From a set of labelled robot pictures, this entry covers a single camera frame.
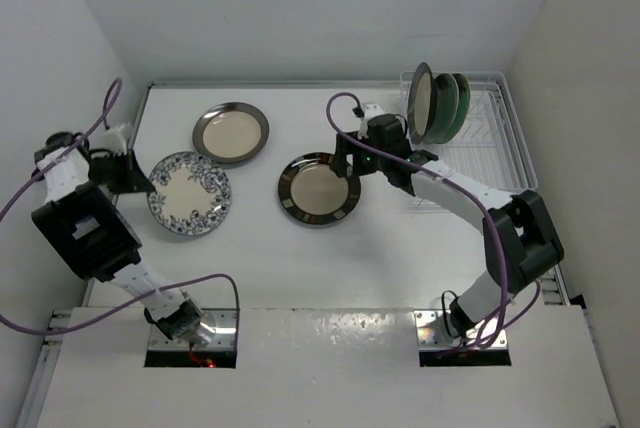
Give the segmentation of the brown patterned rim plate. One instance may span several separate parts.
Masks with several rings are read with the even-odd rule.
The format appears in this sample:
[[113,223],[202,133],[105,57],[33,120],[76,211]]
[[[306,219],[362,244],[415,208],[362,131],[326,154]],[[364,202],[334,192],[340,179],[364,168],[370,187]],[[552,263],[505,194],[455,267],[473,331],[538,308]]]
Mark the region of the brown patterned rim plate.
[[334,155],[312,152],[291,161],[281,172],[277,195],[284,211],[310,226],[327,226],[343,220],[361,196],[360,179],[348,173],[338,177],[330,165]]

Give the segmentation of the blue floral white plate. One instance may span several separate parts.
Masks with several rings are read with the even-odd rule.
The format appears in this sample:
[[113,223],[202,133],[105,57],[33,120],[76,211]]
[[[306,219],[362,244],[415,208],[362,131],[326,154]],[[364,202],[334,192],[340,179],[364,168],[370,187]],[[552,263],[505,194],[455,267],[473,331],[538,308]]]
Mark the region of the blue floral white plate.
[[154,219],[182,236],[202,236],[225,220],[232,205],[232,189],[224,170],[194,151],[181,151],[160,160],[151,170],[154,190],[147,204]]

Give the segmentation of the grey rim plate front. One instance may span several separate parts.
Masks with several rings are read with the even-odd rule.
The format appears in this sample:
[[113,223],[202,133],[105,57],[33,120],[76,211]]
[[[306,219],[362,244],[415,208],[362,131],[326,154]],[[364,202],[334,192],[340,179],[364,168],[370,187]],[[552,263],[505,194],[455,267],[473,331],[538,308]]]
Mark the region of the grey rim plate front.
[[437,90],[431,67],[421,62],[413,74],[407,99],[409,138],[413,144],[420,144],[433,125],[436,104]]

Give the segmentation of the grey rim beige plate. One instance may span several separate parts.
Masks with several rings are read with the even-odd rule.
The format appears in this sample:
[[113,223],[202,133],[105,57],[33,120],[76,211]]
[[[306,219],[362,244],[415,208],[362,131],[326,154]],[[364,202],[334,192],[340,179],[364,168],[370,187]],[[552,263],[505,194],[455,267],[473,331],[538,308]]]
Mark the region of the grey rim beige plate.
[[218,104],[196,121],[194,149],[221,164],[245,163],[266,145],[270,125],[265,114],[249,103]]

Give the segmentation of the teal flower plate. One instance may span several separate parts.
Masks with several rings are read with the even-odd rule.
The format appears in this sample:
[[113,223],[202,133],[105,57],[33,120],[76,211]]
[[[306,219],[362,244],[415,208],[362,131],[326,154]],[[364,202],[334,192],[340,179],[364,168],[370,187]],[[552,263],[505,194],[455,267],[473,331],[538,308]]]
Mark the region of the teal flower plate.
[[445,134],[445,143],[450,142],[463,127],[471,102],[471,88],[468,79],[461,73],[453,73],[452,76],[458,87],[458,105],[455,117]]
[[427,130],[423,141],[427,144],[439,143],[446,135],[455,118],[459,89],[457,81],[450,73],[442,73],[435,79],[437,88],[437,105],[435,118]]

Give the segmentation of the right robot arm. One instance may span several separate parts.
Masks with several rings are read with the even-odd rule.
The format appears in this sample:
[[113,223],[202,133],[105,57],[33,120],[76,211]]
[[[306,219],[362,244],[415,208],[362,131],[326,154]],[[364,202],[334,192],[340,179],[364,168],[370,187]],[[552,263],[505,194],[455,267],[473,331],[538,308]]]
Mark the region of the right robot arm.
[[392,186],[440,205],[482,235],[484,272],[440,317],[437,332],[446,340],[462,339],[488,319],[505,327],[508,303],[564,258],[540,194],[509,193],[456,172],[436,154],[413,148],[395,115],[364,118],[357,131],[338,130],[331,169],[340,177],[382,173]]

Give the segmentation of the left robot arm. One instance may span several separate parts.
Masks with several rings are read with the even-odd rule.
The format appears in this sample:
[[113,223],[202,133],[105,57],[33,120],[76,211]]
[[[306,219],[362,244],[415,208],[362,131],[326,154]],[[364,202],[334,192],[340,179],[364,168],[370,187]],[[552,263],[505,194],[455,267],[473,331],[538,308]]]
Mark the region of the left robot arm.
[[142,258],[140,239],[107,195],[154,190],[125,137],[109,131],[108,138],[111,146],[91,150],[79,134],[57,132],[35,152],[34,173],[47,195],[32,221],[78,278],[138,299],[147,322],[167,339],[205,346],[211,335],[203,310]]

